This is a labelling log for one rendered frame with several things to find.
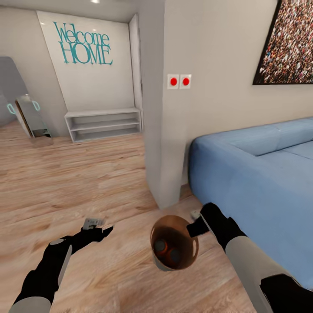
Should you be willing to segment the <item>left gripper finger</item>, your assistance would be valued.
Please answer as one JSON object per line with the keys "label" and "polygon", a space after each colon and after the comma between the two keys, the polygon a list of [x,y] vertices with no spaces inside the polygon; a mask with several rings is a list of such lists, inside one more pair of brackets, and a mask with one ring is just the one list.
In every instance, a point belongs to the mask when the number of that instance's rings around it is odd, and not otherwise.
{"label": "left gripper finger", "polygon": [[113,226],[110,227],[110,228],[105,229],[105,230],[103,231],[103,234],[102,234],[102,239],[103,239],[104,237],[107,237],[107,235],[108,235],[112,230],[113,230]]}

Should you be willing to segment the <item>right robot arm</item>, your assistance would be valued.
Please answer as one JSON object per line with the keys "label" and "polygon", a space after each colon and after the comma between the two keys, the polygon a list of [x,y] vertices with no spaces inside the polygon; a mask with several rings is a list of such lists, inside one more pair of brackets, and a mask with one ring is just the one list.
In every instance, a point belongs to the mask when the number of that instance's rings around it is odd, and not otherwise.
{"label": "right robot arm", "polygon": [[313,313],[313,291],[266,255],[219,207],[206,204],[191,212],[186,228],[193,238],[211,231],[222,246],[257,313]]}

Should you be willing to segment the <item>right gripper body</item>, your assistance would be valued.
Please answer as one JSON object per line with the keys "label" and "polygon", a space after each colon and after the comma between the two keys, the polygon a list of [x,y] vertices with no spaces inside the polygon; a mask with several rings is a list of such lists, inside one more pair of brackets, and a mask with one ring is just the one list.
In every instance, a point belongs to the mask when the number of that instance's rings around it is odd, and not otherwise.
{"label": "right gripper body", "polygon": [[187,230],[188,230],[188,232],[192,238],[195,236],[209,232],[209,230],[206,230],[206,229],[201,227],[198,220],[195,221],[193,224],[187,225],[186,228],[187,228]]}

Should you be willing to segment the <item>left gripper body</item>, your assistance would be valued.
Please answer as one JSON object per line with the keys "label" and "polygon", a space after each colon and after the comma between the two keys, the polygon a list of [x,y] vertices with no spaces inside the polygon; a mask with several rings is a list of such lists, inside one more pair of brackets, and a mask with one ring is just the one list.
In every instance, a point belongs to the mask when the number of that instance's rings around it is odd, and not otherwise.
{"label": "left gripper body", "polygon": [[[91,242],[101,242],[103,230],[100,228],[94,227],[93,229],[84,230],[83,227],[81,228],[81,232],[77,233],[80,234],[83,237],[83,247],[88,245]],[[82,247],[82,248],[83,248]]]}

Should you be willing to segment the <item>trash can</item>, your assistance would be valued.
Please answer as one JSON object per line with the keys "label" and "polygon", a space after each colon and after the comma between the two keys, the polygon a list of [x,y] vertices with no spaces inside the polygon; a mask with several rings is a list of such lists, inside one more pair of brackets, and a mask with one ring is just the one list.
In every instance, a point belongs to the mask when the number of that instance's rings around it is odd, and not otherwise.
{"label": "trash can", "polygon": [[[167,215],[158,219],[152,227],[150,244],[155,265],[163,272],[185,270],[193,265],[199,252],[198,237],[191,237],[186,226],[190,223],[176,215]],[[158,238],[166,240],[167,252],[171,247],[178,248],[183,255],[183,260],[174,269],[168,268],[162,258],[155,253],[155,241]],[[194,254],[194,241],[196,241],[196,255]]]}

